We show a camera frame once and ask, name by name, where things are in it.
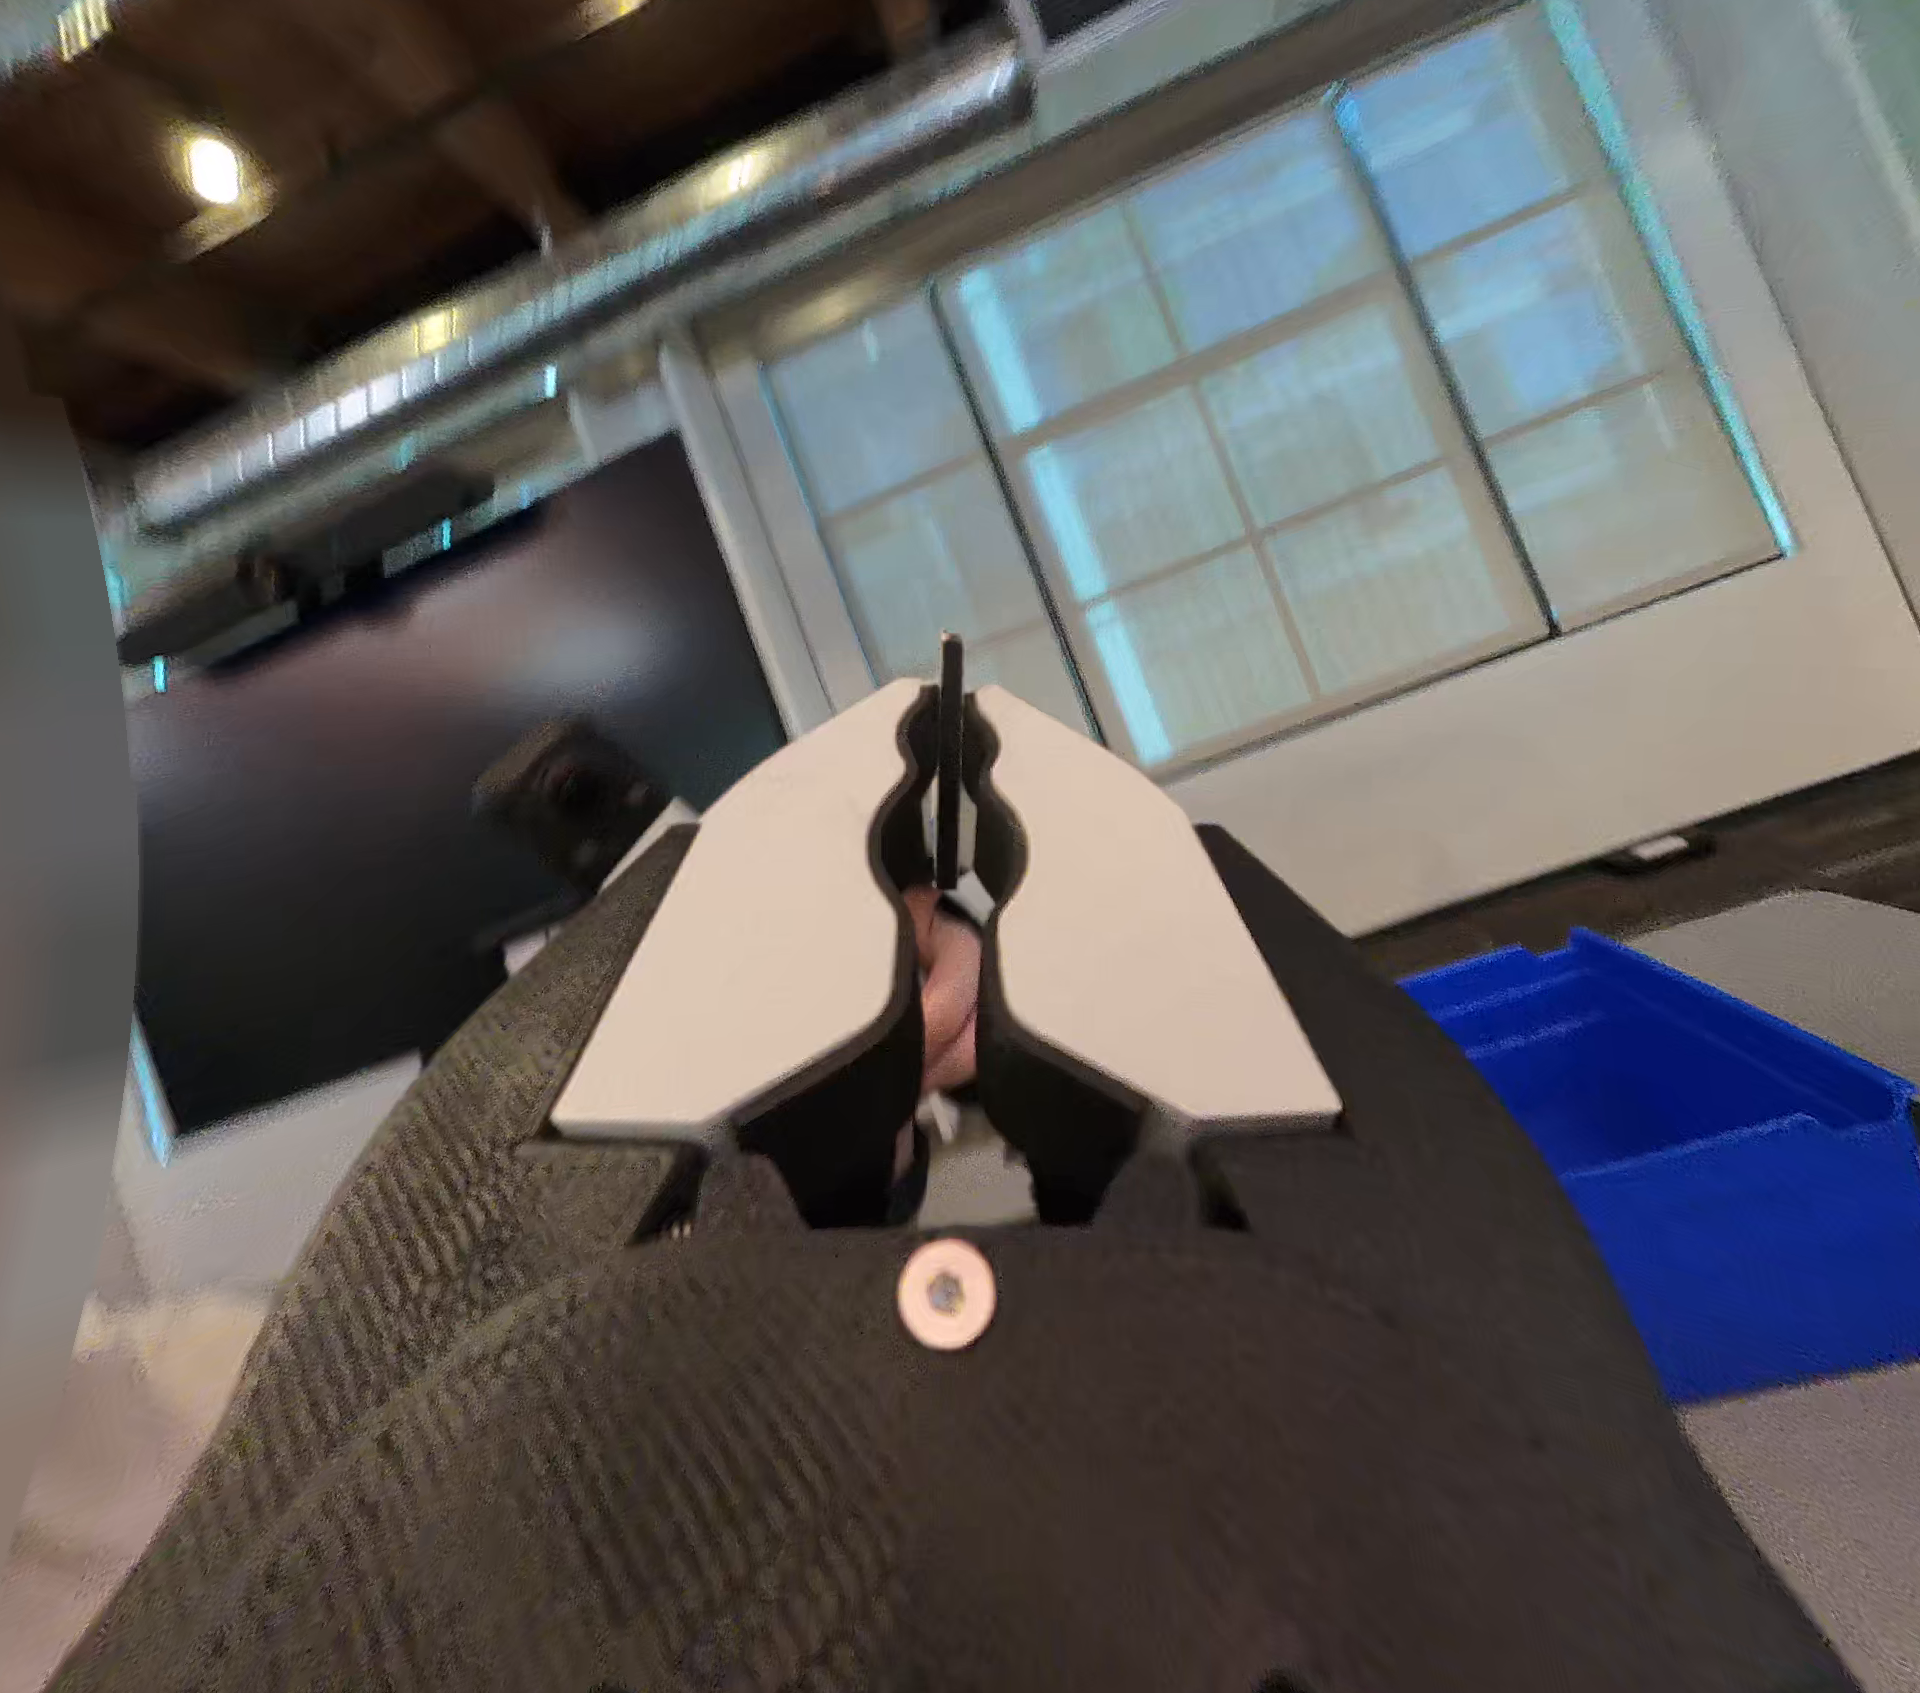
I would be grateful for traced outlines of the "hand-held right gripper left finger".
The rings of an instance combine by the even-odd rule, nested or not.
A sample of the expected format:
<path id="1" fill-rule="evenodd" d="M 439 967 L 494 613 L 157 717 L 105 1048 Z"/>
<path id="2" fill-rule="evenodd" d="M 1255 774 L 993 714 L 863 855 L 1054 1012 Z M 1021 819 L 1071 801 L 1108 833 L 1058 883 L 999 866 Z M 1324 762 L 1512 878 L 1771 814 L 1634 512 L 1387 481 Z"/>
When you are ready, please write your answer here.
<path id="1" fill-rule="evenodd" d="M 893 680 L 702 816 L 562 1085 L 565 1139 L 893 1152 L 924 1061 L 909 891 L 943 694 Z"/>

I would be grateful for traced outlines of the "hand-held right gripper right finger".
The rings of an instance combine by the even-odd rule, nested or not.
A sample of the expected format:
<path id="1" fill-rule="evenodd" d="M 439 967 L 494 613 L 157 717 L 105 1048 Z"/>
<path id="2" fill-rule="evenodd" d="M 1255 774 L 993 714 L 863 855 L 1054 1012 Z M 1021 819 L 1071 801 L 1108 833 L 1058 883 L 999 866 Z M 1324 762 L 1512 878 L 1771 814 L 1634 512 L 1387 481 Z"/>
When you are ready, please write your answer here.
<path id="1" fill-rule="evenodd" d="M 990 900 L 976 1085 L 1008 1145 L 1183 1146 L 1338 1120 L 1283 986 L 1156 783 L 985 684 L 963 785 Z"/>

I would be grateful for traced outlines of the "thin black plate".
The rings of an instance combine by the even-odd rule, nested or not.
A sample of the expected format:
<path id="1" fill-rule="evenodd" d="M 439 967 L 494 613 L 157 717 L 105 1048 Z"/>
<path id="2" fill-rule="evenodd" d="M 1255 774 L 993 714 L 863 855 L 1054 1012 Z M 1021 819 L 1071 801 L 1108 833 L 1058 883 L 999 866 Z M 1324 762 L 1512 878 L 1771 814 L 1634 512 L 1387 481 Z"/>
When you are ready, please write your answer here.
<path id="1" fill-rule="evenodd" d="M 935 701 L 935 778 L 931 827 L 931 877 L 935 888 L 950 895 L 963 874 L 965 836 L 965 653 L 954 630 L 943 630 L 938 645 L 938 701 Z"/>

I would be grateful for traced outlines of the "person's left hand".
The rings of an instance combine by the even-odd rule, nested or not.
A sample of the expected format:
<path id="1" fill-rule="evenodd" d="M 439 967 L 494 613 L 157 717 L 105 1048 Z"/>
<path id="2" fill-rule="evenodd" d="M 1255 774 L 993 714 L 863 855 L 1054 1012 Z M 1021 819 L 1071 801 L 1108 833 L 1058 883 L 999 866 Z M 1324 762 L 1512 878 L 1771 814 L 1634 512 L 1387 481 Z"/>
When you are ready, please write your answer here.
<path id="1" fill-rule="evenodd" d="M 931 885 L 907 888 L 922 1004 L 920 1099 L 956 1097 L 978 1074 L 984 941 L 972 919 Z"/>

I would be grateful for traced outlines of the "white table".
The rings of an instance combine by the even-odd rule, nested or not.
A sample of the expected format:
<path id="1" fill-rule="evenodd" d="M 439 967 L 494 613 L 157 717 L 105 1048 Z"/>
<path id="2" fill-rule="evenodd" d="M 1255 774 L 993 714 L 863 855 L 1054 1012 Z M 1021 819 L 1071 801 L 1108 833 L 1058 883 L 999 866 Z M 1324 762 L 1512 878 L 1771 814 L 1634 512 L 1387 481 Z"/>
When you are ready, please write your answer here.
<path id="1" fill-rule="evenodd" d="M 110 1182 L 142 1284 L 162 1296 L 278 1284 L 420 1069 L 390 1058 L 183 1134 L 133 1034 Z"/>

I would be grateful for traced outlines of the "large gridded window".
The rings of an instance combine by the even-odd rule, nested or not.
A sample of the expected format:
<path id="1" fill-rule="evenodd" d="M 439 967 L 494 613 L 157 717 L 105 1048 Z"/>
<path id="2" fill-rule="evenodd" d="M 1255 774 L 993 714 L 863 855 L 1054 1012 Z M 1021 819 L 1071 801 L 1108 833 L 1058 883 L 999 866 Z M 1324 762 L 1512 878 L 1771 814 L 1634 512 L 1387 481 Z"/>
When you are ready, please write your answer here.
<path id="1" fill-rule="evenodd" d="M 1576 0 L 764 339 L 865 669 L 1180 774 L 1794 552 Z"/>

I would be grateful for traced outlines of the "blue plastic bin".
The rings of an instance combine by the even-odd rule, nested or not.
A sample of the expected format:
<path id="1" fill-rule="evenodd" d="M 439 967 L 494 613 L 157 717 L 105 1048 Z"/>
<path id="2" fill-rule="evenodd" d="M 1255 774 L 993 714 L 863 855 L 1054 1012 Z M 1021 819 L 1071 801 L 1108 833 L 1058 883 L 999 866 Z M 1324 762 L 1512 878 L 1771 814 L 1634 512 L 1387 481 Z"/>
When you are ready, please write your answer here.
<path id="1" fill-rule="evenodd" d="M 1916 1362 L 1911 1081 L 1583 928 L 1402 988 L 1547 1161 L 1671 1402 Z"/>

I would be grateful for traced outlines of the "round ceiling light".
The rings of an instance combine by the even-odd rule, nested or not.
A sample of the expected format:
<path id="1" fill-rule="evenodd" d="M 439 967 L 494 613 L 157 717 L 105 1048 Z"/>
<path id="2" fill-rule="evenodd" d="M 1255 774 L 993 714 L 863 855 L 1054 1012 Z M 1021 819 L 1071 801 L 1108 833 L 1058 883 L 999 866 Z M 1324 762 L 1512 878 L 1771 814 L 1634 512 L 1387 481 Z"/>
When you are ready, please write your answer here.
<path id="1" fill-rule="evenodd" d="M 171 140 L 183 191 L 199 210 L 235 213 L 252 194 L 245 154 L 219 130 L 186 125 Z"/>

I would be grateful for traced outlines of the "large black wall screen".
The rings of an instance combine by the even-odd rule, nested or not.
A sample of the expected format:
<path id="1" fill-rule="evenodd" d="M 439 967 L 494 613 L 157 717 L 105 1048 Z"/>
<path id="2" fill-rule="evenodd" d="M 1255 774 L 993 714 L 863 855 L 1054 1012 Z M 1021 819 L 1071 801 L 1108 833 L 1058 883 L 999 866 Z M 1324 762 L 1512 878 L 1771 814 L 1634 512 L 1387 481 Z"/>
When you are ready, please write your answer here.
<path id="1" fill-rule="evenodd" d="M 575 907 L 472 807 L 517 738 L 582 717 L 698 810 L 785 738 L 678 433 L 164 675 L 128 707 L 133 1017 L 175 1139 L 432 1057 Z"/>

